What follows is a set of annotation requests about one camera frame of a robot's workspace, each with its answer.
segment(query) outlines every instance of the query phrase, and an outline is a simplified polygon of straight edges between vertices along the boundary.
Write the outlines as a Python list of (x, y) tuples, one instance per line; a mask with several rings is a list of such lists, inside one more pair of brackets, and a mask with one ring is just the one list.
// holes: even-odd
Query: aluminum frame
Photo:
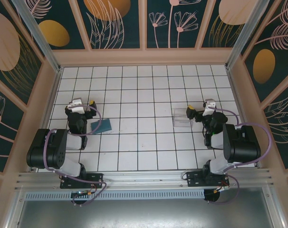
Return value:
[[(62, 71), (57, 75), (57, 83), (54, 84), (48, 107), (46, 108), (42, 127), (46, 127), (49, 122), (49, 116), (52, 111), (53, 100), (55, 99), (58, 84), (60, 82)], [(234, 89), (233, 78), (228, 71), (230, 82), (234, 95), (236, 95), (237, 107), (240, 110), (241, 119), (244, 120), (242, 107), (238, 99), (238, 92)], [(104, 181), (107, 182), (106, 190), (110, 191), (127, 191), (127, 190), (202, 190), (207, 187), (188, 187), (187, 182), (182, 180), (182, 175), (191, 170), (174, 170), (174, 171), (114, 171), (103, 172)], [(262, 187), (266, 193), (266, 202), (269, 213), (272, 217), (274, 227), (288, 228), (278, 202), (275, 190), (272, 188), (273, 181), (268, 169), (259, 168), (237, 168), (229, 171), (229, 174), (236, 177), (241, 188)], [(230, 179), (231, 188), (236, 188), (236, 182)], [(15, 184), (15, 192), (12, 194), (12, 205), (7, 215), (7, 222), (4, 228), (16, 228), (19, 223), (25, 198), (29, 192), (71, 192), (71, 190), (60, 189), (60, 180), (58, 175), (52, 172), (24, 172), (20, 173)]]
[(44, 53), (52, 68), (57, 72), (59, 71), (59, 63), (56, 60), (48, 42), (46, 41), (44, 35), (42, 34), (40, 28), (38, 27), (37, 22), (32, 17), (26, 1), (24, 0), (11, 0), (13, 5), (15, 6), (17, 12), (25, 22), (27, 28), (31, 32), (32, 36), (36, 40), (39, 45), (41, 51)]
[(255, 30), (260, 17), (263, 14), (263, 11), (267, 8), (269, 0), (259, 0), (257, 1), (253, 11), (251, 12), (248, 21), (245, 23), (242, 28), (241, 33), (239, 34), (236, 43), (230, 53), (230, 56), (227, 60), (227, 69), (230, 70), (235, 62), (237, 61), (242, 49), (246, 45), (247, 41), (252, 35), (252, 32)]

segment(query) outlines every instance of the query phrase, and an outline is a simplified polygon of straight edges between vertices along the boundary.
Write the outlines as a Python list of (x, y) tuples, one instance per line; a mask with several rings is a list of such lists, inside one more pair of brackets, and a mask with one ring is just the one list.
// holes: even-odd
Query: metal base plate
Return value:
[(203, 176), (201, 171), (192, 171), (186, 173), (188, 187), (216, 187), (221, 185), (230, 185), (229, 179), (225, 175), (208, 174)]
[[(87, 181), (103, 181), (103, 174), (102, 173), (87, 173), (86, 176)], [(102, 188), (102, 184), (95, 184), (97, 189)], [(62, 176), (61, 189), (91, 189), (90, 183), (83, 183), (76, 180), (72, 180), (70, 178)]]

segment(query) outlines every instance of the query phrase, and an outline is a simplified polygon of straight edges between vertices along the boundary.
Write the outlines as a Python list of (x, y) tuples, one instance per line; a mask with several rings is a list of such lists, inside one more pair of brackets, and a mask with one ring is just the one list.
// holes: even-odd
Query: transparent box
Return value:
[(173, 126), (174, 127), (190, 127), (192, 128), (193, 120), (186, 116), (186, 108), (175, 108), (173, 110)]

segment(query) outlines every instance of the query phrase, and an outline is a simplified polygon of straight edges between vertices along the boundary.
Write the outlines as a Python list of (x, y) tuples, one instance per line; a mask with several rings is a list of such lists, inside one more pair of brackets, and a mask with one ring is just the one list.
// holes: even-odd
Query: dark teal wall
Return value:
[(1, 2), (0, 13), (14, 26), (19, 35), (21, 47), (18, 63), (10, 71), (0, 70), (0, 81), (27, 104), (41, 66), (41, 61)]
[(258, 24), (256, 25), (256, 28), (254, 29), (254, 31), (253, 31), (252, 34), (251, 34), (249, 40), (248, 40), (247, 43), (244, 45), (244, 47), (243, 47), (243, 49), (242, 49), (242, 51), (241, 51), (241, 54), (242, 54), (242, 55), (244, 54), (244, 52), (245, 52), (246, 49), (248, 48), (250, 42), (251, 42), (252, 39), (253, 39), (253, 36), (256, 34), (257, 30), (259, 29), (261, 23), (263, 22), (264, 18), (265, 18), (266, 15), (268, 14), (269, 9), (270, 9), (271, 6), (273, 5), (274, 1), (275, 1), (275, 0), (270, 0), (270, 1), (269, 1), (268, 7), (266, 8), (266, 10), (264, 11), (263, 15), (261, 16)]
[[(282, 7), (287, 0), (283, 0), (278, 6), (277, 10), (273, 14), (271, 20), (281, 14)], [(280, 17), (277, 17), (274, 21), (269, 23), (262, 34), (257, 40), (257, 44), (254, 45), (253, 49), (250, 51), (249, 55), (245, 60), (245, 64), (249, 71), (252, 82), (255, 86), (256, 92), (260, 101), (263, 101), (281, 82), (288, 76), (288, 33), (287, 34), (276, 34), (273, 35), (274, 30), (279, 26), (282, 26), (283, 22)], [(283, 38), (287, 39), (272, 39), (272, 36), (283, 36)], [(273, 53), (275, 57), (275, 68), (273, 73), (271, 74), (269, 80), (265, 83), (261, 84), (257, 82), (255, 79), (259, 77), (259, 75), (254, 75), (254, 62), (257, 60), (257, 54), (263, 50), (267, 49)], [(263, 62), (263, 66), (259, 66), (262, 70), (267, 70), (270, 67), (269, 62)]]
[[(69, 42), (62, 46), (54, 46), (50, 44), (52, 50), (67, 50), (67, 49), (85, 49), (81, 35), (79, 34), (77, 23), (74, 19), (70, 4), (68, 0), (49, 0), (42, 5), (40, 16), (35, 17), (35, 21), (40, 24), (46, 20), (53, 20), (61, 24), (69, 34)], [(13, 3), (10, 1), (12, 7), (16, 11)], [(54, 29), (54, 36), (59, 36)]]
[(0, 172), (5, 168), (23, 115), (23, 111), (0, 92)]
[[(116, 20), (115, 23), (105, 21), (105, 24), (103, 24), (102, 20), (95, 18), (87, 9), (84, 0), (77, 0), (77, 3), (85, 24), (88, 39), (90, 40), (91, 38), (92, 41), (94, 40), (94, 44), (96, 44), (91, 43), (92, 49), (140, 48), (138, 0), (130, 0), (130, 9), (127, 14), (122, 17), (120, 25), (117, 24), (117, 22), (119, 22), (118, 20)], [(95, 26), (91, 24), (93, 21), (91, 21), (89, 17), (94, 20), (96, 30), (93, 29)], [(99, 39), (96, 31), (104, 35), (102, 42), (95, 42), (95, 37)]]
[[(245, 64), (261, 102), (288, 76), (288, 0), (280, 2)], [(288, 87), (264, 109), (264, 113), (288, 169)]]
[[(195, 47), (198, 33), (202, 23), (202, 18), (205, 12), (206, 3), (207, 1), (201, 1), (193, 4), (187, 4), (187, 5), (181, 4), (178, 6), (173, 6), (172, 21), (170, 25), (171, 48), (178, 47), (178, 31), (176, 23), (179, 26), (179, 22), (181, 21), (181, 24), (183, 25), (184, 22), (186, 22), (186, 20), (193, 13), (195, 13), (196, 19), (192, 18), (184, 25), (186, 29), (190, 30), (180, 32), (179, 48)], [(147, 48), (157, 48), (155, 35), (157, 37), (157, 43), (159, 48), (168, 48), (168, 27), (169, 27), (170, 11), (171, 11), (171, 4), (169, 3), (169, 1), (157, 1), (157, 0), (147, 1)], [(161, 20), (163, 20), (163, 23), (155, 28), (156, 33), (154, 34), (154, 27), (152, 25), (150, 17), (152, 18), (153, 22), (154, 22), (153, 18), (155, 18), (156, 22), (159, 18), (159, 16), (156, 17), (157, 13), (164, 13), (164, 16), (162, 16), (161, 18)]]

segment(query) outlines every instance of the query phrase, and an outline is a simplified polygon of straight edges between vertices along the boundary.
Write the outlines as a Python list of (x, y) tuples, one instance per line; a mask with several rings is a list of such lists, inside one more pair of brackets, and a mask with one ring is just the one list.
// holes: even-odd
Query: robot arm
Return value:
[[(72, 134), (83, 135), (86, 134), (87, 119), (92, 119), (92, 117), (96, 115), (96, 112), (92, 109), (84, 110), (83, 107), (75, 107), (80, 105), (83, 105), (80, 98), (72, 100), (65, 108), (65, 113), (68, 119), (69, 131)], [(90, 106), (96, 109), (94, 101), (90, 102)], [(45, 168), (43, 151), (45, 138), (49, 131), (49, 129), (38, 129), (27, 154), (28, 166), (39, 169)], [(47, 166), (66, 175), (85, 180), (86, 170), (84, 166), (66, 158), (65, 155), (66, 150), (85, 149), (87, 137), (72, 134), (68, 134), (67, 129), (58, 129), (51, 134), (47, 146)]]
[[(50, 130), (39, 129), (34, 137), (27, 154), (27, 164), (30, 167), (44, 169), (43, 150), (45, 138)], [(47, 165), (49, 168), (56, 169), (61, 173), (78, 177), (84, 177), (85, 168), (81, 164), (66, 158), (66, 149), (81, 149), (82, 139), (79, 136), (68, 134), (68, 130), (59, 129), (51, 134), (47, 147)]]
[(253, 127), (236, 128), (224, 124), (223, 132), (211, 137), (211, 145), (222, 142), (223, 156), (210, 161), (210, 170), (214, 174), (224, 174), (224, 169), (236, 163), (255, 160), (261, 156), (261, 150)]

